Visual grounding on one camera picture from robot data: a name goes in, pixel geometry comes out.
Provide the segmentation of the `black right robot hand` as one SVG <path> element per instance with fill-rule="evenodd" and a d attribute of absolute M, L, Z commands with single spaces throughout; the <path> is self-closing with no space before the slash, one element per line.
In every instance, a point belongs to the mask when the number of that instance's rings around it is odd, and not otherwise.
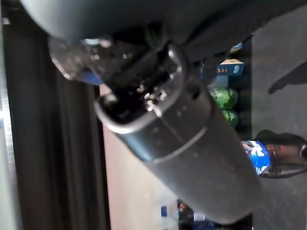
<path fill-rule="evenodd" d="M 23 0 L 68 79 L 91 70 L 111 92 L 99 120 L 177 196 L 230 224 L 261 184 L 236 131 L 195 69 L 304 0 Z"/>

